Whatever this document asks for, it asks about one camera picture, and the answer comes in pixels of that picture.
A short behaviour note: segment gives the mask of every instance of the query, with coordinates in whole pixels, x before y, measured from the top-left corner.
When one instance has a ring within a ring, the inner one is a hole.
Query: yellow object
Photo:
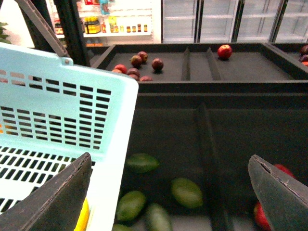
[[[85,231],[87,228],[89,216],[90,216],[90,208],[88,200],[85,199],[74,231]]]

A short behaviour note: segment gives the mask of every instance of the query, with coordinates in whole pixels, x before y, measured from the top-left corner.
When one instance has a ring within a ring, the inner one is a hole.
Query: refrigerator
[[[53,0],[46,1],[57,37],[63,39],[57,8]],[[76,4],[88,47],[161,42],[161,4],[157,0],[77,0]],[[89,33],[87,24],[93,20],[97,30]]]
[[[163,43],[307,42],[308,39],[308,0],[162,2]]]

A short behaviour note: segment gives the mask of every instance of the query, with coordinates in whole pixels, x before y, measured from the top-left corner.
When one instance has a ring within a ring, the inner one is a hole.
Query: black tray
[[[109,47],[92,65],[111,71],[117,64],[131,68],[130,57],[144,50],[149,58],[140,68],[141,76],[153,78],[140,82],[140,93],[150,92],[304,92],[308,69],[287,59],[270,44],[231,44],[233,54],[227,61],[217,56],[221,44],[146,44]],[[151,67],[153,58],[164,61],[162,72]]]
[[[140,94],[127,157],[145,152],[161,165],[143,175],[125,167],[121,188],[163,205],[174,231],[258,231],[249,158],[284,164],[308,185],[307,100],[307,94]],[[176,177],[200,185],[203,207],[175,202],[170,181]],[[145,230],[143,216],[128,225]]]
[[[298,61],[300,58],[300,52],[299,52],[300,49],[307,44],[306,43],[273,43],[273,45]]]

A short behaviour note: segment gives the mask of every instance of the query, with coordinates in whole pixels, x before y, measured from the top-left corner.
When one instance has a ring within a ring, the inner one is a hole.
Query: fruit on tray
[[[119,221],[129,221],[136,218],[146,202],[145,195],[140,191],[130,191],[119,201],[116,208],[116,218]]]
[[[146,63],[146,61],[148,60],[148,54],[145,51],[140,51],[137,55],[141,57],[143,63]]]
[[[164,62],[160,58],[155,58],[152,61],[152,67],[156,72],[159,72],[164,67]]]
[[[123,64],[118,64],[114,67],[114,69],[120,70],[123,74],[127,73],[127,68]]]
[[[270,231],[268,220],[265,217],[261,203],[258,201],[254,209],[255,222],[265,231]]]
[[[147,207],[145,218],[148,231],[173,230],[168,212],[159,204],[150,204]]]
[[[137,68],[128,69],[127,74],[128,75],[136,75],[136,76],[140,77],[140,72]]]
[[[303,46],[303,47],[300,49],[300,54],[301,54],[301,55],[308,54],[308,45]]]
[[[285,174],[288,174],[290,177],[293,177],[295,179],[294,174],[287,167],[281,164],[275,164],[274,166],[278,168],[279,170],[281,170],[282,172],[284,172]]]
[[[225,44],[218,48],[217,55],[220,59],[227,60],[232,55],[232,48],[230,45]]]
[[[172,180],[171,193],[177,202],[186,208],[197,208],[203,204],[199,186],[187,178]]]
[[[120,71],[120,70],[118,70],[118,69],[113,69],[112,72],[121,73],[121,74],[122,74],[122,71]]]
[[[140,78],[140,81],[153,81],[153,79],[151,77],[149,77],[149,76],[142,76]]]
[[[111,231],[133,231],[130,227],[127,227],[125,225],[113,225]]]
[[[137,75],[135,75],[135,74],[131,74],[131,75],[128,75],[128,76],[132,77],[136,81],[139,81],[139,77]]]
[[[88,220],[90,216],[89,203],[87,198],[83,202],[82,209],[76,224],[74,231],[84,231],[87,228]]]
[[[142,58],[139,55],[134,55],[133,57],[131,57],[130,63],[133,67],[139,68],[142,64]]]
[[[304,54],[299,58],[300,62],[307,62],[308,61],[308,54]]]
[[[125,165],[135,173],[145,173],[156,169],[159,166],[158,160],[146,153],[136,153],[130,156]]]

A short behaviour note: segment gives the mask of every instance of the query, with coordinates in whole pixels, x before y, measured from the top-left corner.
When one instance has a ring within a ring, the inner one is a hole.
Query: red apple
[[[121,74],[122,74],[122,71],[120,71],[120,70],[118,70],[118,69],[113,69],[112,72],[121,73]]]
[[[141,57],[143,63],[148,60],[148,54],[145,51],[140,51],[137,55]]]
[[[265,231],[271,230],[269,223],[268,223],[268,220],[265,217],[261,203],[259,201],[255,205],[254,215],[255,215],[255,221],[256,221],[258,226],[260,226]]]
[[[123,64],[116,65],[114,69],[120,70],[123,74],[126,74],[127,72],[127,68]]]
[[[293,175],[293,173],[287,167],[285,167],[281,164],[275,164],[274,166],[276,168],[278,168],[279,170],[281,170],[282,172],[284,172],[285,174],[288,174],[290,177],[293,177],[295,179],[295,176]]]
[[[131,57],[130,63],[133,65],[133,67],[139,68],[142,64],[142,58],[139,55],[134,55]]]
[[[232,55],[232,48],[229,45],[222,45],[218,48],[217,54],[220,59],[229,59]]]
[[[149,77],[149,76],[142,76],[140,78],[140,81],[153,81],[153,79],[151,77]]]

